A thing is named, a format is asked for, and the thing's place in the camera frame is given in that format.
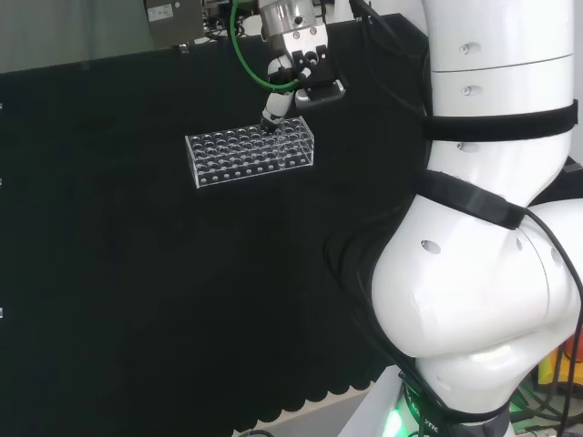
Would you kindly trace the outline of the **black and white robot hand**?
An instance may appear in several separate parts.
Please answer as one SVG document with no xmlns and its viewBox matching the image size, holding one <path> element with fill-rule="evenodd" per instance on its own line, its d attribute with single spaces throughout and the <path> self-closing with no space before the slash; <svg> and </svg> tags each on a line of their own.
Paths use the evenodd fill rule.
<svg viewBox="0 0 583 437">
<path fill-rule="evenodd" d="M 261 112 L 261 129 L 279 128 L 291 107 L 305 109 L 343 97 L 345 87 L 332 65 L 325 25 L 305 26 L 267 38 L 275 57 L 267 67 L 272 89 Z"/>
</svg>

